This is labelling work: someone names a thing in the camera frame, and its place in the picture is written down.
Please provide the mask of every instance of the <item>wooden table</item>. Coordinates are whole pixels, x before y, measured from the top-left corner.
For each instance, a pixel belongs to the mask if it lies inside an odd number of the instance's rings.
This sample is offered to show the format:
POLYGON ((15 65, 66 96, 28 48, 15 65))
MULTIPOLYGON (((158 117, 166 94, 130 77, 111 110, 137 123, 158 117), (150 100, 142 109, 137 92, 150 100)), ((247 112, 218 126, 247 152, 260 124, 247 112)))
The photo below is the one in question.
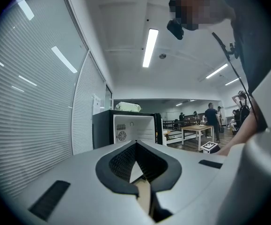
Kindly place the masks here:
POLYGON ((184 144, 184 130, 195 131, 196 132, 196 139, 198 140, 198 150, 200 150, 201 149, 201 132, 203 130, 207 130, 207 129, 211 130, 212 142, 214 142, 214 134, 212 132, 213 126, 204 125, 204 126, 200 127, 200 125, 193 125, 193 126, 188 126, 188 127, 182 127, 181 128, 182 145, 184 144))

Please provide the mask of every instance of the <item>wall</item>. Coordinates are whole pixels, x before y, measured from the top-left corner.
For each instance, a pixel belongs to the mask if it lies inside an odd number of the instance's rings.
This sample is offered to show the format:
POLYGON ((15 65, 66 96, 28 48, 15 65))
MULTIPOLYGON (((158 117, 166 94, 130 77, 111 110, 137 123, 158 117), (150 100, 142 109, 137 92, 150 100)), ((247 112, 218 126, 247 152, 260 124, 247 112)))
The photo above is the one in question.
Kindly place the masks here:
POLYGON ((140 67, 132 74, 118 73, 114 99, 220 100, 220 97, 216 89, 197 79, 185 79, 183 73, 156 76, 151 69, 140 67))
POLYGON ((93 57, 97 62, 109 89, 113 91, 113 76, 100 46, 95 28, 96 26, 94 26, 92 19, 92 17, 98 13, 96 2, 95 0, 70 0, 70 2, 93 57))
MULTIPOLYGON (((114 106, 116 106, 120 100, 115 100, 114 106)), ((180 107, 176 107, 177 102, 166 102, 163 100, 124 100, 127 103, 137 103, 141 107, 141 113, 171 113, 179 112, 180 107)))
MULTIPOLYGON (((121 102, 115 100, 114 107, 121 102)), ((163 102, 163 100, 124 100, 127 103, 137 103, 142 110, 141 113, 160 113, 163 120, 175 120, 179 119, 180 107, 176 107, 178 102, 170 100, 163 102)))
POLYGON ((219 101, 203 100, 203 101, 188 102, 184 105, 181 105, 180 109, 181 109, 181 112, 183 112, 185 116, 193 115, 194 111, 197 111, 197 113, 204 113, 208 109, 209 103, 213 103, 213 107, 215 109, 217 109, 217 107, 219 106, 219 101))

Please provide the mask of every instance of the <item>window blinds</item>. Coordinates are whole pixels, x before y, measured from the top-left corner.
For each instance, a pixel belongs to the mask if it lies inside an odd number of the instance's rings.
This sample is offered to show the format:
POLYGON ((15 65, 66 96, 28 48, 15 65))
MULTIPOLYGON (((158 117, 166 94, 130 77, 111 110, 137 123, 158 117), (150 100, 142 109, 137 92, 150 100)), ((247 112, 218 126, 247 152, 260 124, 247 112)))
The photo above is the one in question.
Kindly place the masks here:
POLYGON ((72 146, 74 155, 93 149, 93 101, 95 95, 99 97, 101 99, 100 111, 104 111, 105 86, 106 83, 90 53, 82 68, 73 104, 72 146))
POLYGON ((14 197, 72 155, 73 96, 87 48, 70 12, 66 0, 24 0, 0 19, 0 190, 14 197))

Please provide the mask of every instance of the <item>mini fridge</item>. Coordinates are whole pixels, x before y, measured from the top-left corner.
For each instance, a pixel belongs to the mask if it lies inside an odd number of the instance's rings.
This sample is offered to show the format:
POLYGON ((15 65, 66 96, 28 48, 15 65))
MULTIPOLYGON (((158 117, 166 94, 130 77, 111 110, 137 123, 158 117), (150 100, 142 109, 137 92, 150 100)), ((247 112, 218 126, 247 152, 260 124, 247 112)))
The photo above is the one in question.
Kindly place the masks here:
POLYGON ((130 140, 146 140, 162 145, 159 113, 107 110, 93 115, 92 130, 93 149, 130 140))

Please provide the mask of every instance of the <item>black shirt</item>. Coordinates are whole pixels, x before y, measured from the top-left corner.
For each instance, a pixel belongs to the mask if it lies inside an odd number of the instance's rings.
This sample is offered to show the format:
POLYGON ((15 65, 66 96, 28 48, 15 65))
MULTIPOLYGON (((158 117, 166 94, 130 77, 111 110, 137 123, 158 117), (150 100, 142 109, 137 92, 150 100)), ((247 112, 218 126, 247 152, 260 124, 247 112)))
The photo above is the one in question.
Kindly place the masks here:
POLYGON ((216 110, 214 108, 208 108, 206 111, 205 111, 205 117, 207 118, 207 123, 209 125, 216 125, 218 123, 218 119, 216 117, 216 110))
MULTIPOLYGON (((271 18, 258 0, 225 0, 234 9, 235 21, 231 22, 235 48, 240 56, 246 75, 249 94, 271 70, 271 18)), ((258 131, 267 125, 259 114, 258 131)))

